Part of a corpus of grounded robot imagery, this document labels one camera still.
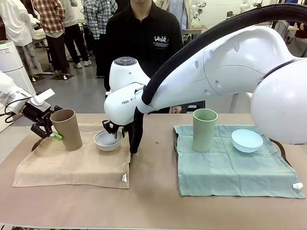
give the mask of shirt logo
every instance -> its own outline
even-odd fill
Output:
[[[157,48],[167,48],[168,38],[166,36],[154,36],[154,46]]]

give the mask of cup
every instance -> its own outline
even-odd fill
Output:
[[[61,109],[53,113],[50,120],[63,139],[67,151],[81,148],[82,139],[78,127],[76,113],[72,109]]]
[[[217,113],[211,109],[198,109],[193,113],[193,149],[207,152],[214,135]]]

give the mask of background table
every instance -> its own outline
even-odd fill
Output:
[[[100,123],[106,116],[77,118],[80,123]],[[84,185],[13,188],[17,165],[38,140],[29,135],[0,165],[0,221],[15,226],[77,229],[307,229],[305,199],[181,197],[173,126],[191,123],[191,114],[144,118],[144,134],[132,159],[128,190]],[[252,124],[252,120],[250,115],[219,115],[218,123]],[[25,127],[9,127],[0,134],[1,144],[10,146],[14,135],[28,132]],[[306,185],[307,155],[299,146],[284,147]]]

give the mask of black polo shirt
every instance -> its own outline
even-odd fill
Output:
[[[149,15],[138,20],[129,6],[114,15],[106,26],[107,64],[128,56],[137,59],[148,77],[183,47],[176,17],[152,2]]]

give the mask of white bowl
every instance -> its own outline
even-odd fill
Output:
[[[115,139],[113,134],[109,134],[106,130],[102,130],[94,137],[95,144],[102,151],[113,151],[120,145],[123,136],[120,131],[117,131],[117,138]]]
[[[263,139],[260,135],[246,129],[234,131],[231,138],[234,147],[241,152],[256,152],[263,145]]]

